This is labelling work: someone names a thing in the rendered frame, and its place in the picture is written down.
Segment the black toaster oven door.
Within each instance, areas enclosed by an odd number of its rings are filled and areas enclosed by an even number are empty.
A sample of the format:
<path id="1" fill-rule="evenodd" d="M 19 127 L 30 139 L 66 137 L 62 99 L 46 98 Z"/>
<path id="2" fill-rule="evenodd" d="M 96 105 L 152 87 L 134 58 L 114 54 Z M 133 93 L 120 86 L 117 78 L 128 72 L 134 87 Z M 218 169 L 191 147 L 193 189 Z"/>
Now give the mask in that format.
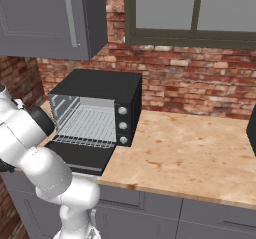
<path id="1" fill-rule="evenodd" d="M 46 147 L 58 154 L 73 172 L 101 176 L 115 150 L 50 141 Z"/>

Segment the grey base cupboard door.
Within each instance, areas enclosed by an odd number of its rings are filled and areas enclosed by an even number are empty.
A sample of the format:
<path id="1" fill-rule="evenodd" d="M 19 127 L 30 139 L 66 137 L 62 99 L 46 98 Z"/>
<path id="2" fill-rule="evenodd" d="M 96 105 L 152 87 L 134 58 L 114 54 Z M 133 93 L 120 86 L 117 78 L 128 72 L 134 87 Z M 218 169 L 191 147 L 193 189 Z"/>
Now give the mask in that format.
<path id="1" fill-rule="evenodd" d="M 102 239 L 175 239 L 178 221 L 138 212 L 96 207 L 96 227 Z"/>
<path id="2" fill-rule="evenodd" d="M 9 194 L 30 239 L 53 239 L 61 229 L 60 206 L 31 193 L 10 190 Z"/>

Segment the silver toaster oven rack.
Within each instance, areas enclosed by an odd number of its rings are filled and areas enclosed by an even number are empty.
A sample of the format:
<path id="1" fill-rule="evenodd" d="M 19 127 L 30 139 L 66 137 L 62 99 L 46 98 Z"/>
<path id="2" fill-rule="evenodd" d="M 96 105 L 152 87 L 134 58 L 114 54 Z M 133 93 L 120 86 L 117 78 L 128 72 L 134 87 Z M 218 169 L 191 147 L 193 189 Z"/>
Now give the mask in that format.
<path id="1" fill-rule="evenodd" d="M 56 121 L 56 136 L 53 141 L 103 149 L 114 147 L 114 110 L 77 104 Z"/>

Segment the grey drawer front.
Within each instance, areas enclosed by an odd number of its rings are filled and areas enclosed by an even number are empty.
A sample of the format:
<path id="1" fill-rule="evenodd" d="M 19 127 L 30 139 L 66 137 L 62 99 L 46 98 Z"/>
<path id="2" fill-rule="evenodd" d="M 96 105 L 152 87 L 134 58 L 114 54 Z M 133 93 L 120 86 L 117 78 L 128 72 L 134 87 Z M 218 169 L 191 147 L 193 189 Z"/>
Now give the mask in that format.
<path id="1" fill-rule="evenodd" d="M 182 221 L 256 233 L 256 210 L 185 199 Z"/>
<path id="2" fill-rule="evenodd" d="M 106 185 L 101 185 L 100 190 L 101 204 L 139 210 L 144 208 L 145 194 L 141 191 Z"/>

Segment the grey framed window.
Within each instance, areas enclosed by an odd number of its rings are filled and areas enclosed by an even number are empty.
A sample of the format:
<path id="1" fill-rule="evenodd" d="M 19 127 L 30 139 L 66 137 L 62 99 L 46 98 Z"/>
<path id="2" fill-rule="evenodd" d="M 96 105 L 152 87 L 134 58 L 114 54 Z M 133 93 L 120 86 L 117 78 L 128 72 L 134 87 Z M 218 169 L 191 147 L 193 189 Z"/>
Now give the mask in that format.
<path id="1" fill-rule="evenodd" d="M 256 49 L 256 0 L 124 0 L 128 44 Z"/>

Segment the black appliance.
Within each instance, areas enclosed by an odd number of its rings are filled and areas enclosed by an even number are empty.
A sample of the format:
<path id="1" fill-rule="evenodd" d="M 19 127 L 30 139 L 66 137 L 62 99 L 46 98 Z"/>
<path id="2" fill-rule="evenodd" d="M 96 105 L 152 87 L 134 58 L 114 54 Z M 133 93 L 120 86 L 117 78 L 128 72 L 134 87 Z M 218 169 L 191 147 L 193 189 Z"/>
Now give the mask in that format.
<path id="1" fill-rule="evenodd" d="M 256 104 L 254 105 L 254 108 L 252 110 L 252 114 L 250 116 L 246 129 L 246 134 L 251 144 L 254 155 L 256 156 Z"/>

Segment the grey wall cupboard door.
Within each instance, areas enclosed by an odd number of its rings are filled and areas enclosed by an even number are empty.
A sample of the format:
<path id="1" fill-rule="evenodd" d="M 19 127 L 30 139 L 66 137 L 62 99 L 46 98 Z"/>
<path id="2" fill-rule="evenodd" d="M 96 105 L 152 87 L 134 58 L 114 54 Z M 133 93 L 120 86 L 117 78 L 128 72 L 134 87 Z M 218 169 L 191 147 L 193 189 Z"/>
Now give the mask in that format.
<path id="1" fill-rule="evenodd" d="M 87 60 L 83 1 L 72 0 L 79 47 L 72 47 L 65 0 L 0 0 L 0 55 Z"/>

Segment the black toaster oven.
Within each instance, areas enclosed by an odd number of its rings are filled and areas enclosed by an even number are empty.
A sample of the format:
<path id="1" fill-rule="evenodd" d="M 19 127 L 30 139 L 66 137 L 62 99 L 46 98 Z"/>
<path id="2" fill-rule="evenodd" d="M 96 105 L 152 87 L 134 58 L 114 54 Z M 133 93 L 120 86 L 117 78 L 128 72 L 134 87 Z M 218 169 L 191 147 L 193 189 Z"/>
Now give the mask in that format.
<path id="1" fill-rule="evenodd" d="M 142 75 L 119 71 L 75 69 L 48 94 L 55 122 L 77 104 L 112 108 L 115 113 L 116 144 L 130 146 L 142 109 Z M 127 114 L 120 115 L 119 107 Z M 119 123 L 128 127 L 119 129 Z M 120 137 L 128 139 L 126 144 Z"/>

